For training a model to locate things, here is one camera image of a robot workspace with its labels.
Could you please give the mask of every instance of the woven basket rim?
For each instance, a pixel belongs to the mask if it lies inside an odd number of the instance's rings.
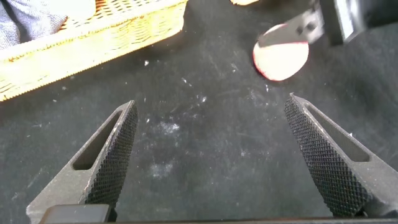
[[[128,20],[186,2],[187,0],[163,0],[156,2],[156,4],[140,6],[137,9],[128,12],[113,14],[112,16],[109,16],[108,19],[102,19],[98,22],[92,22],[90,24],[85,24],[81,27],[73,29],[66,29],[62,32],[58,32],[52,35],[41,37],[36,40],[17,44],[4,50],[0,50],[0,60],[11,61],[16,58],[22,57],[29,52],[36,52],[43,49],[48,49],[53,47],[54,45],[61,44],[63,42],[73,40],[79,37],[84,37],[85,35],[93,32],[99,32],[109,27],[118,26]]]

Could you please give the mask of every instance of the textured gripper pad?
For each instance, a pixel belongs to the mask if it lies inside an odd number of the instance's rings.
[[[336,217],[355,216],[372,195],[338,154],[320,124],[293,95],[285,104],[285,113],[312,179],[330,211]]]
[[[102,157],[101,164],[85,195],[85,203],[102,203],[116,206],[122,190],[124,178],[134,142],[137,123],[137,110],[133,104],[121,115],[113,129],[113,136],[106,142],[108,148]]]

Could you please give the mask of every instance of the dust speck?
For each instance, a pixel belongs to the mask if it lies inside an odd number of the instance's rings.
[[[162,179],[167,177],[173,169],[173,162],[169,162],[166,165],[163,164],[152,164],[150,167],[150,175],[156,179]]]
[[[180,126],[177,124],[165,123],[163,121],[160,122],[159,126],[165,134],[173,134],[180,129]]]

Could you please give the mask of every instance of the blue cloth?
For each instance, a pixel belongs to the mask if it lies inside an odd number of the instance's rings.
[[[56,33],[67,19],[51,4],[57,0],[0,0],[0,49],[5,49],[21,41],[38,39]],[[9,13],[3,4],[10,7]]]

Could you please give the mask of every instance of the red and white object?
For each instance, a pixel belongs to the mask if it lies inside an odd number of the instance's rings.
[[[284,24],[274,26],[264,35]],[[308,42],[293,42],[260,47],[257,43],[253,50],[253,59],[259,72],[269,80],[282,81],[296,74],[308,59]]]

